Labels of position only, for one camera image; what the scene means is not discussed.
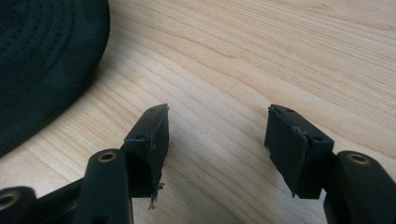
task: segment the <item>black cloth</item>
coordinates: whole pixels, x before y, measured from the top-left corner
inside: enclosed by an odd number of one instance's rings
[[[0,157],[87,87],[109,24],[107,0],[0,0]]]

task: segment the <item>wood grain surface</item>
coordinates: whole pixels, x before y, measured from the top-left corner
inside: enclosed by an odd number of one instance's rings
[[[396,2],[110,0],[92,86],[0,160],[0,189],[47,194],[120,147],[149,107],[170,106],[165,188],[135,223],[326,223],[292,198],[263,145],[267,107],[295,109],[396,179]]]

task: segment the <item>dark cap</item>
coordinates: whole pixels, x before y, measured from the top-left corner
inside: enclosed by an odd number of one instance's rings
[[[0,0],[0,157],[77,98],[108,34],[107,0]]]

